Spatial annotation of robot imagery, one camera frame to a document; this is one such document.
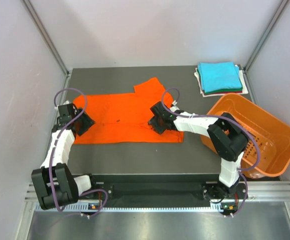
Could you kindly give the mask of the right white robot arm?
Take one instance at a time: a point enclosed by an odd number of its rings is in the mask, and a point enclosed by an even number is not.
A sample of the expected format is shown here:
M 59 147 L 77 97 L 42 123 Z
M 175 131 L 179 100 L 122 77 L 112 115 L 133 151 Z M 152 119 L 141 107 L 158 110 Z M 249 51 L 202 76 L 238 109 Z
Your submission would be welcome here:
M 247 135 L 237 126 L 236 120 L 229 113 L 216 117 L 188 113 L 180 110 L 175 102 L 167 108 L 159 101 L 150 111 L 153 117 L 148 124 L 160 135 L 171 130 L 199 134 L 211 140 L 221 158 L 218 192 L 224 198 L 231 197 L 237 190 L 239 168 L 249 141 Z

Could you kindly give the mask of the folded green t shirt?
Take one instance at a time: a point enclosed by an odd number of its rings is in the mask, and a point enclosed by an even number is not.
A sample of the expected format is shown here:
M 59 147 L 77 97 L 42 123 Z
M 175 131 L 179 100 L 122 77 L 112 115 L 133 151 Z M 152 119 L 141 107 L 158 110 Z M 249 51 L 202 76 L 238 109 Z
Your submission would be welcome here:
M 242 91 L 243 88 L 223 88 L 223 89 L 219 89 L 219 90 L 214 90 L 214 91 L 205 91 L 203 90 L 205 93 L 215 93 L 215 92 L 229 92 L 229 91 Z

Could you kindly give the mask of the folded white t shirt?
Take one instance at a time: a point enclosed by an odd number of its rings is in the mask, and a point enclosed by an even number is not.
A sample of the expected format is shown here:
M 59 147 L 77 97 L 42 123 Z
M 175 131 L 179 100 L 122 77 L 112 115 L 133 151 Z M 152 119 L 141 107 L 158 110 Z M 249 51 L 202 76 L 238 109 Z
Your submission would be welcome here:
M 199 89 L 200 89 L 200 94 L 204 98 L 209 97 L 209 96 L 204 96 L 203 95 L 202 84 L 201 84 L 200 75 L 198 73 L 198 68 L 197 67 L 195 68 L 194 77 L 197 79 L 198 86 L 199 86 Z M 239 70 L 239 79 L 240 79 L 240 82 L 242 84 L 242 88 L 243 88 L 243 92 L 244 92 L 243 94 L 239 94 L 239 95 L 247 95 L 249 93 L 249 91 L 248 91 L 247 84 L 246 84 L 245 77 L 244 77 L 244 74 L 243 74 L 242 70 Z

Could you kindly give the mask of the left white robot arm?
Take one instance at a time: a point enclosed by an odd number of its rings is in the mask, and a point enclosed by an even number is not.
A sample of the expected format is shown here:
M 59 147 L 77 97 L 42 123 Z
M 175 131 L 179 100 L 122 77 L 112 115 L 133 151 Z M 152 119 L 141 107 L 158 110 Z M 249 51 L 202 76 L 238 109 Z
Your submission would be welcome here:
M 74 177 L 68 166 L 69 154 L 77 137 L 95 124 L 88 114 L 66 101 L 57 107 L 59 116 L 51 131 L 51 143 L 44 162 L 31 173 L 32 183 L 43 210 L 74 204 L 83 194 L 93 198 L 98 194 L 91 175 Z

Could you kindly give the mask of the orange t shirt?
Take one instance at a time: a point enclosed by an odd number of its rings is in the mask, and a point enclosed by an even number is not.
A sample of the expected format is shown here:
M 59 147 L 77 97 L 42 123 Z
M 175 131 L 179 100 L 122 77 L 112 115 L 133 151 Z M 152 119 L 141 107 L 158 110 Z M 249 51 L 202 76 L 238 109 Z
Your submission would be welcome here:
M 150 108 L 160 100 L 167 106 L 174 101 L 156 77 L 135 85 L 132 93 L 76 97 L 73 103 L 77 108 L 85 108 L 95 124 L 75 143 L 182 143 L 182 132 L 166 130 L 158 134 L 148 124 L 153 117 Z

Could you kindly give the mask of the aluminium frame rail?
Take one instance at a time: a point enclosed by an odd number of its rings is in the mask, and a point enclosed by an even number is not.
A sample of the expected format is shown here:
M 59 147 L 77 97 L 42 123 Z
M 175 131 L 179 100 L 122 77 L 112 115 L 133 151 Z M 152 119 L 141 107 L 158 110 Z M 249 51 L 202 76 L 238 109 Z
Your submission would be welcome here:
M 42 39 L 44 40 L 47 48 L 53 55 L 56 63 L 58 64 L 61 71 L 64 73 L 65 76 L 69 75 L 69 70 L 66 67 L 64 61 L 62 60 L 58 50 L 56 49 L 49 33 L 47 32 L 42 20 L 40 19 L 36 9 L 34 8 L 32 2 L 30 0 L 21 0 L 21 3 L 23 4 L 24 8 L 28 12 L 30 18 L 32 19 L 34 25 L 36 26 L 38 32 L 40 33 Z

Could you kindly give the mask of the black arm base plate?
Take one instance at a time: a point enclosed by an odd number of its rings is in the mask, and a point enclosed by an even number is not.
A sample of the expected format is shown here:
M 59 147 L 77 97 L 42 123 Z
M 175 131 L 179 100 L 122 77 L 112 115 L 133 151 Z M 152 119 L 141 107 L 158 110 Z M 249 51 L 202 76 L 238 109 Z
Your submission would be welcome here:
M 218 174 L 94 174 L 92 188 L 108 192 L 106 207 L 206 207 L 211 201 L 235 202 L 246 195 L 243 181 L 226 192 Z

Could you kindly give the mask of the orange plastic basket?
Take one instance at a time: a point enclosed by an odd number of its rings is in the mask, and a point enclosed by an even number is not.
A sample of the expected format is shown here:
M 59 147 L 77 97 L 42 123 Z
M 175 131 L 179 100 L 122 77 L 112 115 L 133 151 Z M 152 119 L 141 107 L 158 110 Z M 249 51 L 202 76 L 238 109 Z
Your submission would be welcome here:
M 230 113 L 253 136 L 260 148 L 257 167 L 244 171 L 251 179 L 279 177 L 290 164 L 290 126 L 245 97 L 228 93 L 208 111 L 209 115 Z

